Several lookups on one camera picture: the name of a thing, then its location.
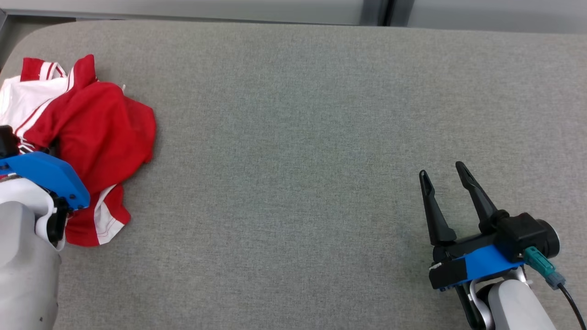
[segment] red fabric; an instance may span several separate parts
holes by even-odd
[[[99,245],[97,236],[104,234],[95,226],[100,193],[151,160],[155,117],[151,108],[125,97],[115,84],[97,81],[93,55],[78,60],[69,79],[69,91],[51,101],[33,126],[20,133],[40,147],[59,140],[60,158],[73,167],[91,196],[90,207],[69,219],[66,238],[72,244],[94,246]],[[104,202],[111,215],[126,224],[130,214],[122,199],[118,185]]]
[[[21,82],[40,80],[41,66],[45,63],[42,59],[25,58],[22,60]]]

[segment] red garment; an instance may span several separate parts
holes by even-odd
[[[25,59],[21,81],[39,79],[31,74],[38,70],[38,61]],[[47,100],[15,129],[21,144],[34,149],[59,140],[59,157],[90,193],[90,207],[75,211],[68,220],[68,242],[104,244],[129,222],[120,183],[151,160],[155,131],[150,107],[126,97],[117,85],[98,81],[93,55],[75,63],[64,94]]]

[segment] green cable connector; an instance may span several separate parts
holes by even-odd
[[[537,248],[529,247],[524,250],[524,262],[542,275],[553,290],[558,289],[559,284],[565,284],[565,278],[556,271],[556,266],[548,261]]]

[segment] gray fabric surface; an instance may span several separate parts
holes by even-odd
[[[449,224],[476,233],[457,160],[498,207],[558,230],[587,312],[586,37],[84,22],[27,37],[1,78],[87,53],[153,107],[158,138],[125,184],[131,223],[64,250],[56,329],[466,329],[428,281],[418,181],[428,170]]]

